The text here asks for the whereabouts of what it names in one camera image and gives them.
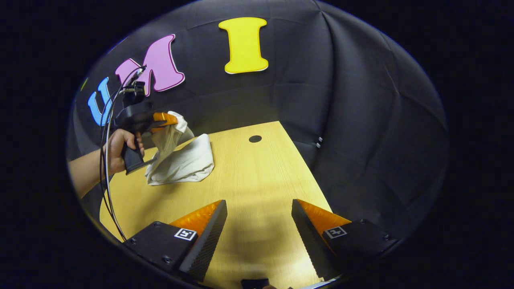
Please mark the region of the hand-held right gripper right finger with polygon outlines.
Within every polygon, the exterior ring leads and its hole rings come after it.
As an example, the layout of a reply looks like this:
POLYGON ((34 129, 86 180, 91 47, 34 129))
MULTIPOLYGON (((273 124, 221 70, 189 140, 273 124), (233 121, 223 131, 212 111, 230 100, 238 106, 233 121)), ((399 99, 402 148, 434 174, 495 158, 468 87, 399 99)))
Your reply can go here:
POLYGON ((292 201, 291 216, 316 275, 324 280, 358 274, 400 241, 365 218, 352 222, 300 199, 292 201))

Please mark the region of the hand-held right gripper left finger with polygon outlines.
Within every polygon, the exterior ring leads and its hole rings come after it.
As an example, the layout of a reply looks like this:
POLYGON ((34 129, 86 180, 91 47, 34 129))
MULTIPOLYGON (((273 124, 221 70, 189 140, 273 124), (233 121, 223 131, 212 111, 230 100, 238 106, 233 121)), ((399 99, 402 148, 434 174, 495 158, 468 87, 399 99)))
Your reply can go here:
POLYGON ((221 199, 169 224, 152 222, 123 244, 160 271, 203 282, 227 216, 221 199))

